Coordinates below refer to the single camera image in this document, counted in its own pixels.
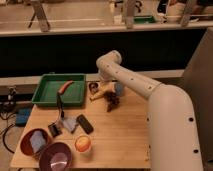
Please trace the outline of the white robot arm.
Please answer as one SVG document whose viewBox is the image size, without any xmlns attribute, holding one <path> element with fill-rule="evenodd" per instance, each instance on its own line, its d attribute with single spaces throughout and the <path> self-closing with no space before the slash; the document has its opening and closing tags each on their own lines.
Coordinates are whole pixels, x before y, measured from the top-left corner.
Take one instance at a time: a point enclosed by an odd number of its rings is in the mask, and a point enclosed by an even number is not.
<svg viewBox="0 0 213 171">
<path fill-rule="evenodd" d="M 180 87 L 164 84 L 121 66 L 110 51 L 96 60 L 99 78 L 113 78 L 148 100 L 151 171 L 204 171 L 194 107 Z"/>
</svg>

